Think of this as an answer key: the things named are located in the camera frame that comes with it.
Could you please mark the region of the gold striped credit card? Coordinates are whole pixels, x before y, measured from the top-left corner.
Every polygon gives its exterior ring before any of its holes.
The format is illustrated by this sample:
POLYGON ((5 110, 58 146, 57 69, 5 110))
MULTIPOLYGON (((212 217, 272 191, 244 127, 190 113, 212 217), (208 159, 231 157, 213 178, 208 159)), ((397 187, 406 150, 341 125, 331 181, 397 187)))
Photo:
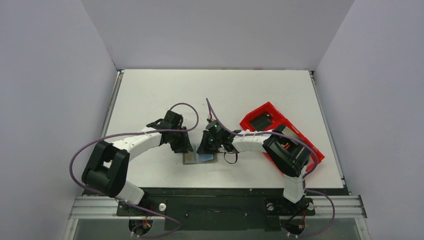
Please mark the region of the gold striped credit card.
POLYGON ((196 157, 193 152, 184 154, 184 163, 185 164, 192 164, 196 162, 196 157))

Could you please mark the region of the grey card holder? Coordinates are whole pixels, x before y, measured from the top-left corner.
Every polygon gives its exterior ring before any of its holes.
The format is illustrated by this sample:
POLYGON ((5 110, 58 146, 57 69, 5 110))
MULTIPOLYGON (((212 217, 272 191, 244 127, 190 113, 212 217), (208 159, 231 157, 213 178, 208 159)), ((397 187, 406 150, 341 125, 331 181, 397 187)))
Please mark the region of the grey card holder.
POLYGON ((183 160, 182 160, 182 164, 183 165, 199 165, 199 164, 211 164, 211 163, 216 163, 218 161, 217 155, 216 154, 198 154, 196 152, 196 150, 198 149, 198 146, 195 144, 191 145, 193 151, 189 151, 188 153, 194 153, 195 154, 195 162, 193 162, 192 164, 185 164, 184 163, 184 153, 183 154, 183 160))

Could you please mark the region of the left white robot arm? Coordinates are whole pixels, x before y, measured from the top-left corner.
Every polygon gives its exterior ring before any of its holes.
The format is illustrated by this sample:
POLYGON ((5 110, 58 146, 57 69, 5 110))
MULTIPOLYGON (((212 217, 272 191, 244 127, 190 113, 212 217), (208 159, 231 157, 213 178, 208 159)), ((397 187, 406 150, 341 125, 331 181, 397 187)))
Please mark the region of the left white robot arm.
POLYGON ((136 215, 143 215, 149 210, 149 201, 141 188, 127 180, 129 163, 142 153, 163 144, 169 144, 177 154, 193 151, 181 114, 168 110, 164 118, 147 124, 140 135, 114 142, 98 142, 81 180, 108 197, 128 202, 129 208, 136 215))

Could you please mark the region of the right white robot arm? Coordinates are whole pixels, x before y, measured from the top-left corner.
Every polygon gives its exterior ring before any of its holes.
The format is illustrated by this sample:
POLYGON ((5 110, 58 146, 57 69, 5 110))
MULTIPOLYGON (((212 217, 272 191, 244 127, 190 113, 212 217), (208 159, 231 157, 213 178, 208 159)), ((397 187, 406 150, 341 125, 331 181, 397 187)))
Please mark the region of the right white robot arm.
POLYGON ((302 207, 306 193, 304 175, 311 157, 311 148, 301 140, 282 133, 284 125, 271 131, 230 131, 217 120, 208 123, 197 154, 215 154, 223 148, 225 152, 259 152, 267 154, 285 177, 282 207, 294 214, 302 207))

